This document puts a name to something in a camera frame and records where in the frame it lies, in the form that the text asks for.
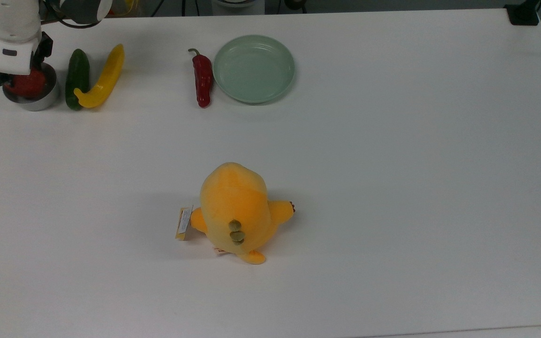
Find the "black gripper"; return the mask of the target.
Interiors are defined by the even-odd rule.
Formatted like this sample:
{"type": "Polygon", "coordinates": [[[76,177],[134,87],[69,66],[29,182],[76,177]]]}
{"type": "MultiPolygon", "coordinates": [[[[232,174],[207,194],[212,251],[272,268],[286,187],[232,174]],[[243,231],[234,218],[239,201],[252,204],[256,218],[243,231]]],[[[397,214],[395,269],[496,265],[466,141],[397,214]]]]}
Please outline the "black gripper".
{"type": "Polygon", "coordinates": [[[0,86],[6,88],[44,88],[43,60],[51,56],[53,41],[38,33],[18,43],[0,40],[0,86]]]}

